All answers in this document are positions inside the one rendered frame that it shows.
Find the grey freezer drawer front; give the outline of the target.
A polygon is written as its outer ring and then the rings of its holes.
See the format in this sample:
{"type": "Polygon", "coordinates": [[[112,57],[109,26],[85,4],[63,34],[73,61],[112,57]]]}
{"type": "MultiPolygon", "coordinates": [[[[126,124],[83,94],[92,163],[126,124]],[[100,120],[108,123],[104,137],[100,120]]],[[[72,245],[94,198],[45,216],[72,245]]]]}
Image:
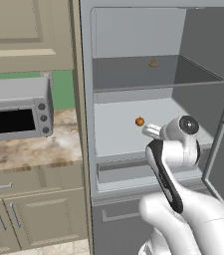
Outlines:
{"type": "Polygon", "coordinates": [[[138,212],[141,198],[160,192],[150,189],[141,192],[110,192],[92,199],[94,255],[137,255],[153,228],[141,217],[102,223],[101,210],[107,216],[138,212]]]}

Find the beige drawer front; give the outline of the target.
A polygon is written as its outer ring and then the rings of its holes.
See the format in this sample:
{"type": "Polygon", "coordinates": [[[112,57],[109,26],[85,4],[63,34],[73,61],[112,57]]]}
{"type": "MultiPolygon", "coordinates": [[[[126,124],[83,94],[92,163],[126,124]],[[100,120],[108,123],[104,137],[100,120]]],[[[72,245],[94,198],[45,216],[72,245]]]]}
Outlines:
{"type": "Polygon", "coordinates": [[[13,186],[0,189],[0,197],[53,188],[80,188],[83,186],[82,164],[78,161],[63,166],[35,167],[26,171],[0,173],[0,185],[10,182],[13,182],[13,186]]]}

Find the beige tall side panel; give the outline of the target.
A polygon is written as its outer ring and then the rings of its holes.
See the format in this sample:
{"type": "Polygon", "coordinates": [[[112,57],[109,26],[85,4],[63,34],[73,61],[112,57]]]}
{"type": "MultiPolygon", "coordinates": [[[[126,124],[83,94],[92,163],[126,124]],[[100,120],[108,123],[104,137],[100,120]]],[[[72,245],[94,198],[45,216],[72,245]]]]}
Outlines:
{"type": "Polygon", "coordinates": [[[75,105],[83,158],[83,180],[86,197],[87,230],[90,255],[94,255],[80,0],[69,0],[69,12],[72,28],[75,105]]]}

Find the silver toaster oven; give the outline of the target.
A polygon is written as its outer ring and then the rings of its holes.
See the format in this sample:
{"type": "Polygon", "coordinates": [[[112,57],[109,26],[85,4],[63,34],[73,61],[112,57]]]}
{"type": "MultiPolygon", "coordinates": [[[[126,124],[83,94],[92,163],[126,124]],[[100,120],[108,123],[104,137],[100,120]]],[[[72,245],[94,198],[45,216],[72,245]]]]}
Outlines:
{"type": "Polygon", "coordinates": [[[48,78],[0,80],[0,141],[48,137],[53,133],[54,107],[48,78]],[[43,103],[46,108],[38,109],[43,103]],[[45,122],[40,120],[46,115],[45,122]],[[50,129],[43,133],[43,127],[50,129]]]}

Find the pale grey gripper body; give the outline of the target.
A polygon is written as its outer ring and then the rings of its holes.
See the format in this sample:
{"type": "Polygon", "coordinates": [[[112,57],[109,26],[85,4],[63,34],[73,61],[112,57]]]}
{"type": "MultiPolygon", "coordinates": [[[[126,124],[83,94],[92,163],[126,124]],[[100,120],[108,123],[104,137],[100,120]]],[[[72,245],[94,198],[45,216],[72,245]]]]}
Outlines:
{"type": "Polygon", "coordinates": [[[154,124],[147,124],[142,128],[141,131],[144,135],[149,136],[153,139],[163,139],[161,127],[154,124]]]}

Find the grey fridge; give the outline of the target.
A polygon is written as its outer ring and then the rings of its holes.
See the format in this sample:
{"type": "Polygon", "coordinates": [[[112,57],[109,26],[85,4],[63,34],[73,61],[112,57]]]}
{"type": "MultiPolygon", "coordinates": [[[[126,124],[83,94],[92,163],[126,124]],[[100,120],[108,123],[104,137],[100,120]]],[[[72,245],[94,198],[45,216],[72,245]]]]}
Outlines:
{"type": "Polygon", "coordinates": [[[80,11],[91,204],[110,192],[160,189],[155,175],[99,183],[97,164],[145,158],[149,136],[142,128],[181,116],[198,121],[201,155],[173,175],[184,187],[213,196],[202,176],[224,112],[224,84],[95,92],[93,59],[181,55],[224,79],[224,0],[81,0],[80,11]]]}

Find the grey fridge crisper drawer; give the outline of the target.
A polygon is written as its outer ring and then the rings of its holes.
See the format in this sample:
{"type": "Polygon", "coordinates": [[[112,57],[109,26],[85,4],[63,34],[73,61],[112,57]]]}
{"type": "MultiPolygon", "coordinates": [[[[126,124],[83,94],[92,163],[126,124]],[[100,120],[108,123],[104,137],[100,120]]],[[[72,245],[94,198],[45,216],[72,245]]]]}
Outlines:
{"type": "Polygon", "coordinates": [[[97,164],[99,183],[154,176],[144,157],[124,158],[97,164]]]}

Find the beige wall cupboard door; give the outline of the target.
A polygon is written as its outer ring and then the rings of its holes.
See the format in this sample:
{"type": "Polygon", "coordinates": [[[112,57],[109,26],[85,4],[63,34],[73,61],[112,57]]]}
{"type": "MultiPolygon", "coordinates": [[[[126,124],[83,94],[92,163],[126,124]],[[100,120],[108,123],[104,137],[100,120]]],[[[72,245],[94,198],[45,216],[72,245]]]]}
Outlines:
{"type": "Polygon", "coordinates": [[[73,67],[69,0],[0,0],[0,73],[73,67]]]}

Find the grey glass fridge shelf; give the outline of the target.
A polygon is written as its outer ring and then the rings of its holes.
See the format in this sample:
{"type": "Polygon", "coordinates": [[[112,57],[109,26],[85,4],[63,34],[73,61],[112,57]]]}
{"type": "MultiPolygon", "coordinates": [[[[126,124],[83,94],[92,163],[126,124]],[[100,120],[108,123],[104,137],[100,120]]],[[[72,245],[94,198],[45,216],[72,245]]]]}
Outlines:
{"type": "Polygon", "coordinates": [[[95,92],[224,84],[224,79],[181,55],[93,59],[95,92]],[[158,66],[148,63],[155,59],[158,66]]]}

